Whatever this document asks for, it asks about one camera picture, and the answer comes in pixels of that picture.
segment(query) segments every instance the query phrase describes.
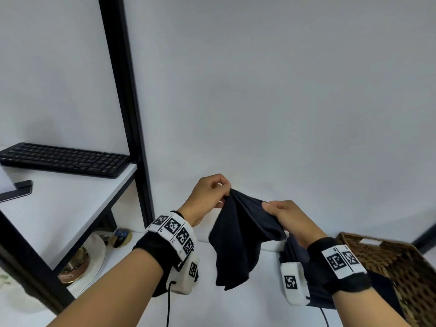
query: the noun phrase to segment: folded cloth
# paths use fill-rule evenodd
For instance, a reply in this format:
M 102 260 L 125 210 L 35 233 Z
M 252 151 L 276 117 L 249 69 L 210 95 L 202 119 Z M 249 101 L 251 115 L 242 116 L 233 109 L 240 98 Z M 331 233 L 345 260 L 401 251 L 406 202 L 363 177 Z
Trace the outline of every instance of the folded cloth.
M 328 291 L 315 281 L 316 271 L 309 268 L 309 253 L 305 248 L 300 246 L 294 236 L 290 235 L 286 240 L 283 251 L 279 253 L 280 263 L 300 262 L 304 269 L 304 277 L 307 281 L 307 286 L 310 293 L 310 307 L 321 307 L 325 309 L 335 309 L 333 298 Z M 401 309 L 398 298 L 392 281 L 373 271 L 368 271 L 368 276 L 371 279 L 373 288 L 379 295 L 404 318 L 404 313 Z
M 216 285 L 229 290 L 247 281 L 259 261 L 261 243 L 284 239 L 283 227 L 262 208 L 261 200 L 231 189 L 209 235 L 217 253 Z

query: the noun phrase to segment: person's right hand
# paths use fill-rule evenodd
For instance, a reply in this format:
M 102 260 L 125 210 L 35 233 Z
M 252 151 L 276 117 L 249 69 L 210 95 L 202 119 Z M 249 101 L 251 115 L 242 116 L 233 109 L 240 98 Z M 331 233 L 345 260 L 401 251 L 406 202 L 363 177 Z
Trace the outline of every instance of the person's right hand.
M 313 242 L 327 236 L 293 201 L 262 202 L 262 208 L 276 216 L 285 230 L 295 236 L 302 247 L 307 248 Z

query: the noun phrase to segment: keyboard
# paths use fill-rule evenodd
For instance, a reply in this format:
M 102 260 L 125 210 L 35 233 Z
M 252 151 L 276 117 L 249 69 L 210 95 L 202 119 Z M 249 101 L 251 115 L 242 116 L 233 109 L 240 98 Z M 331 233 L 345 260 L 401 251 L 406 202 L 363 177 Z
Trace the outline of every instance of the keyboard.
M 0 164 L 4 166 L 105 178 L 116 178 L 129 162 L 127 155 L 24 142 L 0 151 Z

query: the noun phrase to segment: black and white square pattern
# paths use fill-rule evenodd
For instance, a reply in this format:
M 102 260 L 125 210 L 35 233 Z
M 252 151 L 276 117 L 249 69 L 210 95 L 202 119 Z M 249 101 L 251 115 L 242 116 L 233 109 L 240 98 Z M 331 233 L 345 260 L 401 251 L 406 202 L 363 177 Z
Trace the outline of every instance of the black and white square pattern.
M 293 275 L 285 275 L 285 285 L 287 289 L 298 289 L 297 281 Z
M 185 251 L 185 254 L 190 253 L 192 248 L 193 248 L 193 242 L 191 239 L 188 239 L 188 241 L 186 241 L 185 245 L 183 246 L 183 250 Z
M 334 271 L 337 271 L 338 269 L 342 269 L 343 267 L 346 266 L 346 263 L 344 262 L 344 260 L 342 259 L 339 253 L 335 253 L 334 255 L 328 256 L 327 261 Z
M 189 275 L 195 278 L 195 274 L 197 273 L 197 264 L 191 262 L 191 267 L 189 269 Z
M 343 251 L 342 255 L 345 257 L 350 265 L 360 264 L 351 251 Z
M 164 226 L 164 229 L 169 231 L 171 234 L 176 234 L 177 230 L 180 228 L 181 224 L 179 224 L 176 220 L 171 218 Z
M 180 244 L 183 245 L 183 243 L 185 243 L 185 241 L 189 238 L 189 233 L 188 231 L 185 229 L 185 227 L 183 227 L 179 234 L 176 235 L 176 239 L 179 240 Z
M 168 219 L 168 216 L 160 216 L 159 218 L 157 218 L 155 221 L 153 221 L 153 224 L 155 225 L 162 225 L 166 220 Z

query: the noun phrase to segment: black cable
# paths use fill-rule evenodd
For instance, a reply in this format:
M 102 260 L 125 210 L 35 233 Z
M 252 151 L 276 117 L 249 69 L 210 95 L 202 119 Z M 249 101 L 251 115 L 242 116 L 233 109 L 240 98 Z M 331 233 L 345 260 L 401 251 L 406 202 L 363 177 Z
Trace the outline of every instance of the black cable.
M 168 316 L 169 316 L 169 314 L 170 314 L 170 311 L 169 311 L 170 309 L 169 309 L 169 307 L 170 307 L 170 302 L 168 302 Z M 330 326 L 328 325 L 327 317 L 326 317 L 326 315 L 325 315 L 323 309 L 320 308 L 320 310 L 321 310 L 321 312 L 323 313 L 324 320 L 326 321 L 327 327 L 330 327 Z
M 171 281 L 168 285 L 168 314 L 166 315 L 166 327 L 168 327 L 168 324 L 170 323 L 170 294 L 171 294 L 171 285 L 176 284 L 175 281 Z

